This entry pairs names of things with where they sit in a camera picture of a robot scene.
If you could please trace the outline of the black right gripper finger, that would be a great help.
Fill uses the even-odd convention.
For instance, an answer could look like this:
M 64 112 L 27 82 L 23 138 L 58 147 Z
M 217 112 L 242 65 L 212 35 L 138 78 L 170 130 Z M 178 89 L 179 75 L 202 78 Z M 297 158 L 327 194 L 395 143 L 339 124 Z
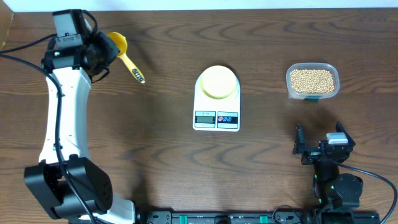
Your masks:
M 299 124 L 296 127 L 296 138 L 293 148 L 293 154 L 303 154 L 305 151 L 305 137 L 303 133 L 302 125 Z
M 337 133 L 344 133 L 347 140 L 352 140 L 351 136 L 346 132 L 345 128 L 343 127 L 340 121 L 336 123 L 335 129 Z

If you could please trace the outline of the yellow plastic measuring scoop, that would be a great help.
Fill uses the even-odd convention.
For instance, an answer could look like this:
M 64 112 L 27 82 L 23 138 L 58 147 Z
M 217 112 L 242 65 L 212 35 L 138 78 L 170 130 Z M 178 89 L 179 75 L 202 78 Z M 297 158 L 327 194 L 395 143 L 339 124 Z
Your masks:
M 116 47 L 119 49 L 119 53 L 117 55 L 123 63 L 125 64 L 126 68 L 130 71 L 131 75 L 139 82 L 144 84 L 146 79 L 142 72 L 138 69 L 135 63 L 127 56 L 127 40 L 125 36 L 118 32 L 109 32 L 107 36 L 115 43 Z

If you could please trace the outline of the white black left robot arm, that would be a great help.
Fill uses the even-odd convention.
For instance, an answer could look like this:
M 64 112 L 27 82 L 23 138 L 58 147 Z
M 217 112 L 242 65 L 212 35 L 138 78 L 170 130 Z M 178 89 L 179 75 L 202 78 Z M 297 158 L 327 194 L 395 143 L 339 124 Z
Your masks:
M 48 72 L 49 112 L 46 140 L 36 166 L 26 167 L 24 182 L 48 216 L 69 223 L 135 223 L 134 203 L 113 192 L 106 172 L 90 158 L 86 107 L 93 76 L 127 49 L 121 35 L 98 32 L 76 46 L 56 37 L 42 59 Z

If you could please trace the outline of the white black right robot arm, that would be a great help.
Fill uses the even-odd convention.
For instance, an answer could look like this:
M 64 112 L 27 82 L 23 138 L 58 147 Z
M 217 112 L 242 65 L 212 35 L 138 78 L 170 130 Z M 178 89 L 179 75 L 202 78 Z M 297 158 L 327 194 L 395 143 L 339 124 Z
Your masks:
M 359 207 L 363 181 L 353 174 L 341 174 L 339 166 L 349 158 L 356 143 L 338 122 L 317 147 L 306 144 L 303 128 L 296 127 L 294 154 L 302 156 L 303 165 L 312 165 L 313 194 L 320 204 L 303 212 L 303 223 L 354 223 L 353 209 Z

